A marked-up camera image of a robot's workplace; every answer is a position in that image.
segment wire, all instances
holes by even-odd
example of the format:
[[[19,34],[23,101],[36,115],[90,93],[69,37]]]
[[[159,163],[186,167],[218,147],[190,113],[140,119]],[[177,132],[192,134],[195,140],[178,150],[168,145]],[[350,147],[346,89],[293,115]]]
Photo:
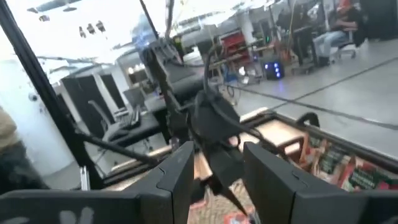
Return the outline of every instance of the wire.
[[[283,150],[278,149],[278,147],[266,140],[262,134],[256,130],[256,129],[250,129],[248,127],[246,127],[245,125],[242,125],[241,123],[235,121],[234,119],[230,118],[227,114],[224,113],[224,111],[211,99],[211,93],[210,88],[209,88],[209,83],[208,83],[208,74],[209,74],[209,65],[210,65],[210,58],[211,56],[214,54],[214,52],[216,51],[216,49],[220,47],[219,45],[214,45],[211,47],[211,49],[208,52],[208,55],[206,57],[206,64],[205,64],[205,74],[204,74],[204,79],[203,79],[203,88],[206,94],[206,97],[208,98],[208,101],[210,103],[210,106],[214,109],[214,111],[221,116],[226,122],[228,122],[229,124],[237,127],[238,129],[242,130],[245,133],[248,133],[250,135],[252,135],[253,137],[257,138],[260,143],[262,144],[262,147],[270,150],[271,152],[273,152],[274,154],[280,154],[280,156],[290,162],[290,159],[287,157],[286,153]]]
[[[293,25],[293,13],[294,13],[294,8],[296,5],[297,0],[294,0],[293,2],[293,7],[292,7],[292,15],[290,17],[290,25],[289,25],[289,39],[287,41],[287,47],[288,49],[290,48],[290,39],[292,38],[292,25]]]

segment black pole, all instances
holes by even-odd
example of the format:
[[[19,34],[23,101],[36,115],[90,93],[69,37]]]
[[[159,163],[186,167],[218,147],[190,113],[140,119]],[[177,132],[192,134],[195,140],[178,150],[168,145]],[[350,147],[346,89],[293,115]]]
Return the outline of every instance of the black pole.
[[[94,136],[89,136],[89,135],[87,135],[85,133],[78,133],[78,135],[79,135],[79,137],[81,137],[81,139],[83,141],[92,143],[92,144],[94,144],[96,146],[99,146],[99,147],[101,147],[103,149],[107,149],[107,150],[110,150],[112,152],[116,152],[118,154],[122,154],[124,156],[130,157],[131,159],[136,159],[136,160],[141,161],[141,162],[145,162],[145,163],[149,163],[149,164],[158,164],[158,160],[156,158],[147,156],[145,154],[139,154],[139,153],[136,153],[136,152],[128,151],[127,149],[125,149],[125,148],[123,148],[121,146],[118,146],[116,144],[111,144],[111,143],[108,143],[108,142],[104,142],[104,141],[102,141],[99,138],[96,138]]]
[[[157,33],[155,25],[154,25],[154,23],[152,22],[152,19],[149,16],[149,13],[148,13],[148,10],[147,10],[147,6],[145,5],[143,0],[139,0],[139,3],[141,4],[142,10],[144,11],[144,14],[145,14],[145,16],[148,19],[148,23],[149,23],[150,27],[152,28],[152,31],[153,31],[153,33],[155,35],[155,38],[159,39],[159,34]]]
[[[54,123],[60,130],[65,142],[72,152],[77,164],[80,167],[85,166],[90,173],[90,185],[92,189],[102,189],[103,181],[95,169],[94,162],[90,159],[83,141],[75,134],[72,123],[68,120],[62,111],[57,96],[50,85],[37,57],[33,53],[30,45],[26,41],[23,33],[19,29],[14,16],[6,1],[0,1],[0,25],[7,35],[10,43],[14,47],[14,51],[21,61],[26,74],[35,86],[37,93],[40,95],[44,105],[47,107]]]

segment snack package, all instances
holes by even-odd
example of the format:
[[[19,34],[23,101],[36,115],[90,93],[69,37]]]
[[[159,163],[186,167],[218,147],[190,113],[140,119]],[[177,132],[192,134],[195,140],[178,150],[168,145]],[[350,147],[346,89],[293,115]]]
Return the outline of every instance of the snack package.
[[[339,187],[349,192],[357,190],[398,189],[398,176],[360,158],[352,158],[345,167]]]
[[[326,147],[326,141],[323,139],[315,138],[312,136],[307,136],[308,143],[306,143],[305,148],[302,150],[300,156],[300,165],[307,166],[314,162],[318,151],[324,151]]]
[[[326,147],[318,148],[315,153],[312,175],[330,184],[337,184],[350,160],[350,156],[336,145],[327,142],[323,144],[326,144]]]

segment man sitting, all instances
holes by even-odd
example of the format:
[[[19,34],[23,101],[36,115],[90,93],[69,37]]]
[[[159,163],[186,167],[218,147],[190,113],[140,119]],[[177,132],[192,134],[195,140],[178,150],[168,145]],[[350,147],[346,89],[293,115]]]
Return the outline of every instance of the man sitting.
[[[315,51],[318,55],[319,66],[322,67],[329,64],[332,45],[349,41],[350,31],[354,32],[354,39],[358,40],[356,35],[358,35],[361,21],[360,12],[351,5],[351,1],[341,0],[337,10],[337,20],[330,27],[330,31],[313,40]]]

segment black cable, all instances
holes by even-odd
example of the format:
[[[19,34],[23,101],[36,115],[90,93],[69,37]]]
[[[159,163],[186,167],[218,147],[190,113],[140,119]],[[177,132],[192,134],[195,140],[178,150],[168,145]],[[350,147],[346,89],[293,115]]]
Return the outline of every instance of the black cable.
[[[245,125],[243,125],[239,122],[236,122],[234,119],[230,118],[227,114],[225,114],[224,111],[211,99],[212,95],[210,93],[211,90],[209,88],[209,83],[208,83],[209,65],[210,65],[210,58],[214,54],[217,47],[219,47],[219,45],[212,46],[208,52],[208,55],[206,58],[206,64],[205,64],[205,74],[204,74],[204,78],[203,78],[203,88],[204,88],[205,94],[208,98],[208,101],[210,103],[210,106],[214,109],[214,111],[218,115],[220,115],[229,124],[239,128],[240,130],[242,130],[242,132],[248,133],[248,134],[252,135],[253,137],[257,138],[260,141],[260,143],[262,144],[262,147],[270,150],[274,154],[280,154],[280,156],[284,160],[290,161],[290,159],[287,157],[286,153],[283,150],[279,150],[278,147],[274,143],[266,140],[258,130],[250,129],[248,127],[245,127]]]

